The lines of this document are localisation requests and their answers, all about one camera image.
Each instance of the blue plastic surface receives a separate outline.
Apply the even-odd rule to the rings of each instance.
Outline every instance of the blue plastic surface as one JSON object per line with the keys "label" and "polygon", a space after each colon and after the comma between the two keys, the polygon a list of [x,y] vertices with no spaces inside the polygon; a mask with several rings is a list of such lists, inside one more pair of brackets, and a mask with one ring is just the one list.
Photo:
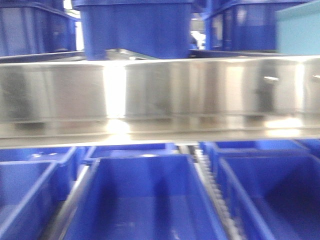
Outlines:
{"label": "blue plastic surface", "polygon": [[0,56],[75,51],[75,24],[41,3],[0,2]]}
{"label": "blue plastic surface", "polygon": [[294,140],[250,140],[200,142],[203,154],[211,161],[211,170],[216,173],[222,157],[256,157],[307,155],[310,150]]}
{"label": "blue plastic surface", "polygon": [[129,158],[143,155],[170,155],[177,147],[174,143],[146,143],[130,145],[92,146],[84,163],[92,164],[99,158]]}
{"label": "blue plastic surface", "polygon": [[319,55],[319,28],[319,0],[277,12],[277,51],[290,55]]}
{"label": "blue plastic surface", "polygon": [[106,49],[127,49],[160,59],[187,58],[190,0],[73,0],[80,10],[88,60]]}
{"label": "blue plastic surface", "polygon": [[206,23],[207,50],[250,51],[276,49],[276,11],[301,1],[230,1]]}
{"label": "blue plastic surface", "polygon": [[310,150],[310,153],[320,159],[320,140],[319,139],[301,139],[296,140],[301,145]]}
{"label": "blue plastic surface", "polygon": [[83,147],[43,147],[0,149],[0,162],[52,161],[58,164],[55,172],[59,200],[65,200],[77,180],[78,168],[84,157]]}
{"label": "blue plastic surface", "polygon": [[58,204],[54,162],[0,162],[0,239],[35,240]]}
{"label": "blue plastic surface", "polygon": [[246,239],[320,239],[318,158],[222,158],[219,164],[217,181]]}
{"label": "blue plastic surface", "polygon": [[187,155],[103,158],[64,240],[227,240]]}
{"label": "blue plastic surface", "polygon": [[[11,0],[0,0],[1,2],[8,2]],[[59,11],[64,11],[64,0],[18,0],[20,2],[40,3],[49,8],[54,8]]]}

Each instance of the light blue container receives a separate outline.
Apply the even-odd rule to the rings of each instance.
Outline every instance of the light blue container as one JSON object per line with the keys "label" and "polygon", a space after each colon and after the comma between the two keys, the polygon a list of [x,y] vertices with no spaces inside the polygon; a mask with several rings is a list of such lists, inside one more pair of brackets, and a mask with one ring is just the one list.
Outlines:
{"label": "light blue container", "polygon": [[320,54],[320,0],[278,11],[276,17],[279,53]]}

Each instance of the plastic bin rim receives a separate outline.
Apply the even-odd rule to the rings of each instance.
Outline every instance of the plastic bin rim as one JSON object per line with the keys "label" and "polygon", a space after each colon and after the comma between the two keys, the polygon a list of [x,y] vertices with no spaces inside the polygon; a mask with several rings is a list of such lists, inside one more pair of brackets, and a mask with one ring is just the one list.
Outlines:
{"label": "plastic bin rim", "polygon": [[32,1],[3,1],[0,2],[0,8],[37,8],[41,10],[45,10],[47,12],[58,14],[64,17],[68,17],[69,19],[73,19],[75,21],[80,21],[78,18],[70,16],[66,14],[64,11],[60,11],[53,7],[48,7],[39,2],[32,2]]}
{"label": "plastic bin rim", "polygon": [[287,20],[318,13],[320,13],[320,1],[311,1],[303,5],[297,5],[279,10],[276,13],[276,17],[278,20]]}
{"label": "plastic bin rim", "polygon": [[233,2],[229,2],[223,6],[221,6],[218,10],[216,10],[213,14],[208,16],[207,18],[214,17],[217,14],[220,14],[221,12],[225,11],[226,9],[229,9],[233,6],[237,5],[258,5],[258,4],[303,4],[307,3],[308,0],[272,0],[272,1],[263,1],[263,0],[257,0],[257,1],[248,1],[248,0],[236,0]]}
{"label": "plastic bin rim", "polygon": [[[14,163],[14,164],[8,164],[8,165],[22,165],[25,164],[20,162]],[[15,220],[15,216],[18,214],[21,214],[24,206],[32,201],[33,198],[36,197],[37,191],[49,181],[50,176],[52,176],[55,172],[55,169],[57,168],[56,162],[30,162],[30,164],[38,165],[38,164],[48,164],[46,169],[41,173],[39,178],[34,182],[34,185],[29,189],[27,194],[23,196],[21,201],[18,203],[16,208],[13,212],[10,213],[10,215],[4,220],[4,222],[0,226],[0,239],[2,238],[2,235],[6,232],[7,228],[10,227],[10,224]]]}
{"label": "plastic bin rim", "polygon": [[131,4],[192,4],[194,0],[73,0],[73,6]]}

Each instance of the blue storage bin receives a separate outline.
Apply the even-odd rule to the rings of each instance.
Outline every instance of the blue storage bin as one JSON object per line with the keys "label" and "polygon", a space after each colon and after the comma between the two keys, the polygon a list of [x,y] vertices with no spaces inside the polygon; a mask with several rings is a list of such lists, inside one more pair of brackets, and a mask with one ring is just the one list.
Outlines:
{"label": "blue storage bin", "polygon": [[250,51],[276,49],[276,11],[307,0],[233,0],[208,18],[207,50]]}
{"label": "blue storage bin", "polygon": [[219,164],[217,181],[246,239],[320,239],[318,158],[222,158]]}
{"label": "blue storage bin", "polygon": [[0,162],[0,239],[35,240],[58,204],[54,162]]}
{"label": "blue storage bin", "polygon": [[187,155],[103,158],[64,240],[227,240]]}
{"label": "blue storage bin", "polygon": [[189,55],[192,0],[73,0],[80,10],[88,60],[106,49],[126,49],[160,59]]}
{"label": "blue storage bin", "polygon": [[211,170],[216,173],[221,157],[256,157],[307,155],[310,150],[294,140],[207,141],[200,148],[208,155]]}
{"label": "blue storage bin", "polygon": [[[0,0],[1,2],[10,2],[13,0]],[[54,8],[59,11],[64,11],[64,0],[14,0],[18,2],[30,2],[30,3],[40,3],[49,8]]]}
{"label": "blue storage bin", "polygon": [[320,1],[277,12],[277,51],[290,55],[320,54]]}
{"label": "blue storage bin", "polygon": [[77,180],[78,168],[84,158],[83,147],[42,147],[0,149],[0,162],[52,161],[58,164],[55,173],[58,199],[65,200]]}
{"label": "blue storage bin", "polygon": [[37,2],[0,2],[0,56],[76,50],[76,19]]}
{"label": "blue storage bin", "polygon": [[319,139],[301,139],[296,140],[301,145],[310,150],[310,153],[317,158],[320,158],[320,140]]}
{"label": "blue storage bin", "polygon": [[84,163],[92,164],[99,158],[129,158],[143,155],[170,155],[177,149],[174,143],[146,143],[129,145],[92,146]]}

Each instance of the metal rack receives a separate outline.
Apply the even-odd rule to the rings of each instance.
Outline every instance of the metal rack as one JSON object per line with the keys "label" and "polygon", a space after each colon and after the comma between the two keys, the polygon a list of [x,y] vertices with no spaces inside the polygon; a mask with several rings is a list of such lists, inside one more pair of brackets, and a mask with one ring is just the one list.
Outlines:
{"label": "metal rack", "polygon": [[[89,62],[75,52],[0,63],[0,148],[320,136],[320,56]],[[229,238],[241,239],[208,160],[197,146],[188,153]],[[62,237],[89,177],[85,167],[44,239]]]}

